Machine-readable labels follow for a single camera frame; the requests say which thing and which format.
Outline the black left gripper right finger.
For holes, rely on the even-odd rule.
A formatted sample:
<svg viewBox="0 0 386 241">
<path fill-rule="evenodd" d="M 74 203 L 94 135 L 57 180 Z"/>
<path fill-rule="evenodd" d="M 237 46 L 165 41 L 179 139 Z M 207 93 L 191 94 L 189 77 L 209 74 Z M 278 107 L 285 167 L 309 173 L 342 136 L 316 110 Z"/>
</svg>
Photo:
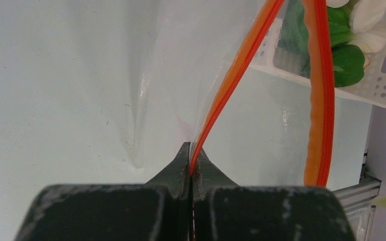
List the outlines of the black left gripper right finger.
<svg viewBox="0 0 386 241">
<path fill-rule="evenodd" d="M 333 192 L 240 186 L 200 152 L 192 176 L 193 240 L 355 240 Z"/>
</svg>

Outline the green bok choy toy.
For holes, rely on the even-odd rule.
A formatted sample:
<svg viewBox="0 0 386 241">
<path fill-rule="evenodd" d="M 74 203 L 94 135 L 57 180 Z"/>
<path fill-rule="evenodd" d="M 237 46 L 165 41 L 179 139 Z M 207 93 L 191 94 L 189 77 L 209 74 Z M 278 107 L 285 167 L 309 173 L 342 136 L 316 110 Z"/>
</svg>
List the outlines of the green bok choy toy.
<svg viewBox="0 0 386 241">
<path fill-rule="evenodd" d="M 349 25 L 350 10 L 327 7 L 335 87 L 348 87 L 364 77 L 365 56 L 361 49 L 349 44 L 353 33 Z M 290 61 L 288 71 L 310 77 L 309 34 L 304 24 L 304 7 L 301 1 L 288 1 L 286 15 L 280 31 L 277 49 L 283 61 Z"/>
</svg>

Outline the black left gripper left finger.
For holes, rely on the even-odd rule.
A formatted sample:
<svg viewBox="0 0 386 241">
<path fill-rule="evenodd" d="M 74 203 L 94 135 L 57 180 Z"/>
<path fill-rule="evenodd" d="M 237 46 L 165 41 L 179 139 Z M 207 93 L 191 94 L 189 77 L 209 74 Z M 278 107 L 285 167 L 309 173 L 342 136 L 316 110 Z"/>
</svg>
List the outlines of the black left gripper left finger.
<svg viewBox="0 0 386 241">
<path fill-rule="evenodd" d="M 188 240 L 189 149 L 144 184 L 43 188 L 15 240 Z"/>
</svg>

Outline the clear zip bag orange zipper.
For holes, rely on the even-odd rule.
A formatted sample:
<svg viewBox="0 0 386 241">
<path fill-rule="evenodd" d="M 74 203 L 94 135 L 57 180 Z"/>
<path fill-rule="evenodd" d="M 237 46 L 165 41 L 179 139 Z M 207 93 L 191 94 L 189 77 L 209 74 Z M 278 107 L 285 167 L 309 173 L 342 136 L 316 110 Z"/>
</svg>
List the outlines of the clear zip bag orange zipper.
<svg viewBox="0 0 386 241">
<path fill-rule="evenodd" d="M 252 69 L 277 41 L 306 56 L 311 90 Z M 335 117 L 326 1 L 131 1 L 129 87 L 135 168 L 165 165 L 183 142 L 187 172 L 209 157 L 247 185 L 325 187 Z"/>
</svg>

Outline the aluminium frame profile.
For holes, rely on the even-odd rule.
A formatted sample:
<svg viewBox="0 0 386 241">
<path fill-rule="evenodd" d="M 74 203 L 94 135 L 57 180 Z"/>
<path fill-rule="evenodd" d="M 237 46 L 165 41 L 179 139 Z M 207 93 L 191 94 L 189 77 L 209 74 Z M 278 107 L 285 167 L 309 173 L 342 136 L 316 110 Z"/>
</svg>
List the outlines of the aluminium frame profile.
<svg viewBox="0 0 386 241">
<path fill-rule="evenodd" d="M 373 177 L 366 165 L 368 150 L 363 155 L 359 183 L 334 191 L 344 208 L 347 220 L 356 240 L 370 240 L 376 206 L 372 201 L 378 197 L 381 180 Z"/>
</svg>

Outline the white oyster mushroom toy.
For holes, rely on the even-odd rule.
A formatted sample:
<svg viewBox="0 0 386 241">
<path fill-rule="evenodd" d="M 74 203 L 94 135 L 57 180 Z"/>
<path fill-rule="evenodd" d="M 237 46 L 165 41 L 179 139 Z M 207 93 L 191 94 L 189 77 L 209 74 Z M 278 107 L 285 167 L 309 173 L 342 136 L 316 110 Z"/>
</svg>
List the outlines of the white oyster mushroom toy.
<svg viewBox="0 0 386 241">
<path fill-rule="evenodd" d="M 326 1 L 331 47 L 351 44 L 364 54 L 386 44 L 386 27 L 380 24 L 386 1 Z"/>
</svg>

